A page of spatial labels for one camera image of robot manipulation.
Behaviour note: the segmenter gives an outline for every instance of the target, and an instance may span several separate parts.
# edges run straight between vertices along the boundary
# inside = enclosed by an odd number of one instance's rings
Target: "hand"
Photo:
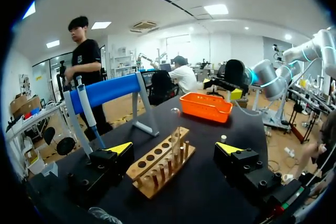
[[[67,82],[70,82],[73,79],[73,75],[75,74],[75,68],[67,68],[65,70],[65,76],[67,77]]]
[[[325,149],[325,144],[320,144],[319,145],[319,155],[321,155],[322,153],[324,153],[326,151]]]

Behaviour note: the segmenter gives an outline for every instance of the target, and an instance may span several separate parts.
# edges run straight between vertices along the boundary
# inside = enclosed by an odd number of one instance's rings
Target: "person in white shirt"
[[[169,72],[172,79],[177,80],[180,87],[180,95],[189,92],[197,92],[197,81],[193,69],[187,66],[187,60],[182,56],[176,56],[174,59],[175,70]]]

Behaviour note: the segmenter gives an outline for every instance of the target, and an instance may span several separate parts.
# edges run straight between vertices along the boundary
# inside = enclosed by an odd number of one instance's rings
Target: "ceiling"
[[[164,37],[163,33],[172,29],[174,34],[185,34],[193,25],[193,33],[227,31],[282,40],[290,33],[293,36],[290,42],[294,44],[307,41],[319,29],[331,26],[327,12],[315,0],[171,1],[194,17],[163,0],[36,0],[36,13],[17,27],[14,47],[28,58],[36,59],[75,46],[67,26],[80,15],[89,18],[90,28],[96,21],[112,22],[107,29],[90,30],[88,36],[93,39],[109,34],[130,34],[131,26],[141,20],[151,20],[160,27],[148,35],[151,37]],[[226,4],[229,14],[204,15],[206,11],[202,6],[213,4]],[[46,43],[54,40],[60,40],[60,46],[48,49]]]

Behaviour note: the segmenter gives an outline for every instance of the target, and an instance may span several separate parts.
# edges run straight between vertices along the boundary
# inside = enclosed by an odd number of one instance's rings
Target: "blue foam roller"
[[[91,108],[99,106],[123,95],[139,92],[140,85],[136,74],[114,78],[107,81],[97,82],[85,87]],[[70,92],[75,114],[83,112],[77,90]]]

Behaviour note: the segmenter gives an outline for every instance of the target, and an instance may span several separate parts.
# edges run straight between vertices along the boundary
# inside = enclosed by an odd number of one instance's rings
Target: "ceiling light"
[[[95,29],[105,29],[111,24],[111,22],[95,22],[93,27],[91,28],[92,30]]]
[[[22,19],[28,17],[29,15],[35,13],[35,1],[31,4],[31,6],[28,8],[28,11],[26,12],[26,14],[23,16]]]
[[[224,14],[229,13],[229,11],[226,8],[226,5],[209,5],[209,6],[204,6],[204,9],[210,15],[224,15]]]
[[[292,39],[292,36],[291,36],[290,34],[286,34],[286,35],[285,35],[285,39],[286,39],[286,40],[291,40],[291,39]]]
[[[59,45],[59,40],[55,40],[53,42],[49,42],[46,45],[47,45],[47,48],[56,47],[56,46]]]

